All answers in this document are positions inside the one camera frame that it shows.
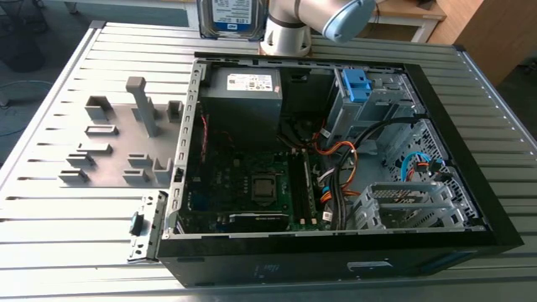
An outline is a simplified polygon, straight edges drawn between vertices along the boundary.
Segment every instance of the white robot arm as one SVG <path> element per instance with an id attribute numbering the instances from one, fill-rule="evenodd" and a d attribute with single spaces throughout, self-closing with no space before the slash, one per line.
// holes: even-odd
<path id="1" fill-rule="evenodd" d="M 312 48 L 310 28 L 344 43 L 368 24 L 374 0 L 270 0 L 261 49 L 268 55 L 302 57 Z"/>

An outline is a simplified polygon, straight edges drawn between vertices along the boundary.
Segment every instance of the slotted metal surface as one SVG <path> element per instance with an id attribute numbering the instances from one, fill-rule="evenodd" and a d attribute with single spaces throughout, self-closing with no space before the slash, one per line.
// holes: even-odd
<path id="1" fill-rule="evenodd" d="M 67 153 L 87 140 L 83 129 L 89 118 L 83 106 L 89 95 L 133 103 L 124 81 L 143 76 L 155 104 L 184 100 L 194 51 L 257 53 L 254 43 L 197 36 L 181 28 L 117 23 L 88 31 L 0 171 L 0 297 L 156 302 L 533 301 L 528 293 L 537 286 L 534 141 L 468 55 L 438 45 L 356 39 L 341 46 L 314 38 L 313 53 L 322 58 L 422 66 L 522 235 L 522 247 L 418 279 L 232 289 L 184 289 L 160 264 L 125 264 L 129 219 L 147 190 L 71 189 L 60 187 L 56 176 Z M 234 292 L 242 296 L 228 296 Z M 196 293 L 209 296 L 192 296 Z"/>

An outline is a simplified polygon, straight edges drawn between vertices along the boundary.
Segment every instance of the white sticker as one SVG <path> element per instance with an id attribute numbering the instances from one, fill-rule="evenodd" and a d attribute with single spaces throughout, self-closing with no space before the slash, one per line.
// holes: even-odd
<path id="1" fill-rule="evenodd" d="M 322 212 L 322 220 L 332 221 L 332 213 L 330 212 Z"/>
<path id="2" fill-rule="evenodd" d="M 318 132 L 322 134 L 322 136 L 324 136 L 325 138 L 329 137 L 329 131 L 328 131 L 326 129 L 321 128 L 321 130 L 318 130 Z"/>
<path id="3" fill-rule="evenodd" d="M 221 23 L 250 24 L 252 0 L 212 0 L 212 21 Z"/>
<path id="4" fill-rule="evenodd" d="M 272 91 L 272 77 L 265 74 L 230 74 L 228 90 Z"/>

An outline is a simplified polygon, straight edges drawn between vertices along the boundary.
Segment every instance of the blue drive bay latch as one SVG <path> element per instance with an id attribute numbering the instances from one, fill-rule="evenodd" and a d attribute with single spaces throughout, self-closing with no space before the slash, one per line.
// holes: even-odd
<path id="1" fill-rule="evenodd" d="M 353 103 L 365 103 L 370 96 L 370 80 L 361 69 L 344 69 L 344 81 Z"/>

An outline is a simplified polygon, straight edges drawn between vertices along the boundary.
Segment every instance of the blue cable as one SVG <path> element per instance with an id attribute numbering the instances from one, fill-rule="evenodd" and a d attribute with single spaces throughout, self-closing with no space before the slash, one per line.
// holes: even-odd
<path id="1" fill-rule="evenodd" d="M 19 130 L 15 130 L 15 131 L 12 131 L 12 132 L 0 134 L 0 137 L 7 137 L 8 135 L 12 135 L 12 134 L 16 134 L 16 133 L 19 133 L 19 132 L 23 132 L 25 129 L 27 129 L 27 128 L 24 127 L 24 128 L 19 129 Z"/>
<path id="2" fill-rule="evenodd" d="M 401 164 L 401 181 L 405 181 L 406 179 L 406 167 L 409 165 L 410 159 L 414 155 L 420 155 L 422 159 L 425 159 L 428 162 L 430 161 L 430 156 L 422 152 L 412 152 L 409 155 L 406 155 L 405 160 L 402 161 Z"/>
<path id="3" fill-rule="evenodd" d="M 45 84 L 45 85 L 48 85 L 49 86 L 49 88 L 48 89 L 51 89 L 52 88 L 52 83 L 51 82 L 47 82 L 47 81 L 15 81 L 15 82 L 11 82 L 11 83 L 7 83 L 7 84 L 3 84 L 3 85 L 0 85 L 0 89 L 1 88 L 5 88 L 5 87 L 8 87 L 8 86 L 12 86 L 12 85 L 16 85 L 16 84 Z"/>

